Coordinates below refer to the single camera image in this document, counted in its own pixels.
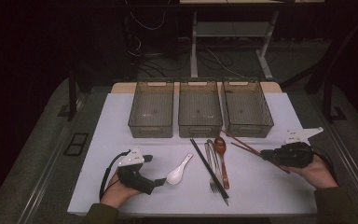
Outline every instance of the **utensil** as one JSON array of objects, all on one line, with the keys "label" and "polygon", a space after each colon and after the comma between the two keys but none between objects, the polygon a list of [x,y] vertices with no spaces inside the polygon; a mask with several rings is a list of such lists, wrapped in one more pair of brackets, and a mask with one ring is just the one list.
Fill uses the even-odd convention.
[{"label": "utensil", "polygon": [[193,154],[188,153],[187,156],[185,157],[185,159],[182,161],[182,163],[174,170],[172,170],[168,175],[167,175],[167,181],[168,183],[175,185],[178,184],[180,182],[180,180],[182,179],[183,176],[183,171],[185,170],[185,166],[187,164],[187,162],[193,157]]},{"label": "utensil", "polygon": [[217,154],[216,150],[214,150],[214,145],[211,139],[207,140],[209,144],[209,148],[212,151],[213,160],[214,160],[214,173],[216,174],[217,179],[220,181],[220,184],[223,185],[223,177],[222,177],[222,171],[220,170],[219,161],[217,160]]},{"label": "utensil", "polygon": [[205,158],[203,157],[199,146],[197,146],[196,141],[194,141],[193,138],[190,138],[190,142],[191,144],[193,144],[193,147],[196,149],[197,153],[199,153],[199,156],[202,160],[202,162],[204,163],[206,169],[208,170],[209,174],[211,175],[211,177],[213,178],[213,182],[215,183],[215,185],[217,186],[217,188],[219,189],[220,195],[222,195],[223,200],[225,201],[225,203],[228,206],[228,194],[225,191],[225,189],[223,188],[222,184],[220,184],[219,180],[217,179],[216,175],[213,173],[213,170],[211,169],[211,167],[208,165],[208,162],[205,160]]},{"label": "utensil", "polygon": [[[208,144],[208,143],[205,143],[204,146],[205,146],[205,152],[206,152],[206,158],[207,158],[207,160],[208,160],[208,164],[209,164],[209,166],[210,166],[211,169],[212,169],[211,149],[209,148],[209,144]],[[215,183],[213,182],[213,178],[212,178],[212,177],[209,179],[209,185],[211,186],[211,190],[212,190],[213,193],[216,193],[216,192],[219,191],[219,190],[217,189],[217,186],[216,186]]]},{"label": "utensil", "polygon": [[228,176],[225,163],[225,152],[226,152],[226,142],[222,137],[216,137],[214,139],[214,150],[219,154],[220,161],[222,162],[222,175],[223,175],[223,186],[225,189],[229,189]]},{"label": "utensil", "polygon": [[[253,153],[255,154],[256,156],[260,157],[261,158],[261,154],[259,151],[255,150],[254,148],[248,146],[246,143],[242,142],[240,139],[236,138],[235,136],[232,136],[230,133],[228,132],[225,132],[224,130],[221,130],[223,133],[225,133],[228,137],[231,137],[232,139],[234,139],[235,141],[239,142],[242,146],[236,144],[236,143],[231,143],[232,145],[236,146],[236,147],[240,147],[250,153]],[[275,166],[277,166],[278,168],[280,168],[281,170],[283,170],[281,168],[281,166],[277,163],[277,162],[274,162],[274,161],[269,161],[271,162],[272,164],[274,164]]]}]

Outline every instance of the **wooden spoon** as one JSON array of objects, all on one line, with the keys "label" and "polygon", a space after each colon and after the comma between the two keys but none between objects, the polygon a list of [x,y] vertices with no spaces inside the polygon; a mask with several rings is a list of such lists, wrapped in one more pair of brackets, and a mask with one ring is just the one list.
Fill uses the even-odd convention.
[{"label": "wooden spoon", "polygon": [[214,139],[214,150],[219,154],[222,161],[222,175],[223,175],[223,186],[225,189],[229,189],[226,165],[225,165],[225,152],[226,152],[226,142],[222,137],[216,137]]}]

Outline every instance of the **black chopstick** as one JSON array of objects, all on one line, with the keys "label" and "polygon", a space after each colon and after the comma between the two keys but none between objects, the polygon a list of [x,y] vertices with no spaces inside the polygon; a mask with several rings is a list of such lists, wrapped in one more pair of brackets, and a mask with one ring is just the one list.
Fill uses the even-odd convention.
[{"label": "black chopstick", "polygon": [[228,194],[226,193],[225,189],[223,188],[222,184],[220,183],[220,181],[217,179],[216,175],[214,174],[213,170],[211,169],[211,167],[209,166],[208,162],[205,160],[205,158],[203,157],[199,147],[197,146],[196,142],[194,141],[193,138],[190,138],[190,142],[193,144],[194,148],[197,150],[197,152],[199,153],[202,162],[204,163],[206,169],[209,171],[209,174],[211,175],[213,182],[215,183],[215,185],[217,186],[217,188],[220,191],[220,194],[223,197],[223,200],[225,200],[225,203],[228,205]]}]

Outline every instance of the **transparent plastic bin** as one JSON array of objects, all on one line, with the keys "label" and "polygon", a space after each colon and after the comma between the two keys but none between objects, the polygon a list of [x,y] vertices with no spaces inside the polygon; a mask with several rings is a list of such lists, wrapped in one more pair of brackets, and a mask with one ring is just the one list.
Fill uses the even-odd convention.
[{"label": "transparent plastic bin", "polygon": [[147,78],[137,82],[129,127],[134,138],[171,138],[172,78]]},{"label": "transparent plastic bin", "polygon": [[214,78],[182,78],[179,93],[179,136],[212,138],[223,126],[217,83]]},{"label": "transparent plastic bin", "polygon": [[229,133],[237,137],[267,137],[274,122],[258,80],[224,77],[221,98]]}]

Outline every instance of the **person's right hand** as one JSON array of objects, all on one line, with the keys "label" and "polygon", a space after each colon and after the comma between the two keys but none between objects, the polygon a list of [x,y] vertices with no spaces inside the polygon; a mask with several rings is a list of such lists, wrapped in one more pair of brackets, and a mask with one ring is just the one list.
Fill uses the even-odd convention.
[{"label": "person's right hand", "polygon": [[336,180],[327,169],[327,165],[321,158],[314,155],[313,162],[304,168],[281,166],[283,170],[298,173],[303,176],[316,189],[338,187]]}]

